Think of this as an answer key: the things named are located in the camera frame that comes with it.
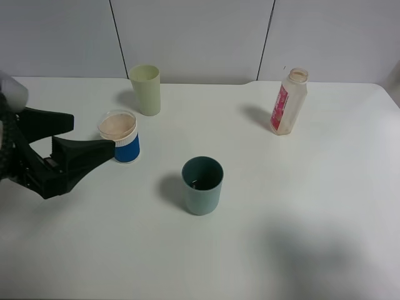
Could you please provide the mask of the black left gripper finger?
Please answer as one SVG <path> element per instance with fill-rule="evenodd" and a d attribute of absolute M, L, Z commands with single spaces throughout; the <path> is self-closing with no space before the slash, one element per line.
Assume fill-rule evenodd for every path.
<path fill-rule="evenodd" d="M 18 114 L 18 145 L 68 133 L 74 129 L 74 116 L 63 112 L 25 108 Z"/>
<path fill-rule="evenodd" d="M 105 139 L 72 141 L 52 138 L 52 167 L 58 194 L 66 194 L 93 169 L 112 159 L 115 142 Z"/>

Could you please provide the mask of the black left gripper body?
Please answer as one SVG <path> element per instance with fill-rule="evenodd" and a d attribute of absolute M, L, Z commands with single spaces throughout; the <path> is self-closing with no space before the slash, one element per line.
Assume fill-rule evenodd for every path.
<path fill-rule="evenodd" d="M 67 174 L 52 166 L 34 151 L 24 139 L 14 141 L 9 167 L 9 179 L 40 195 L 43 199 L 61 196 L 71 191 Z"/>

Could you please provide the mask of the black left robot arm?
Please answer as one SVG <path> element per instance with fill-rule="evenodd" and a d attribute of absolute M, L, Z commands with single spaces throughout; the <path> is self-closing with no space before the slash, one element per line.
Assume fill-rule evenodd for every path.
<path fill-rule="evenodd" d="M 1 178 L 44 199 L 69 193 L 93 169 L 114 157 L 114 141 L 60 138 L 74 128 L 74 116 L 25 108 L 13 112 L 1 96 Z"/>

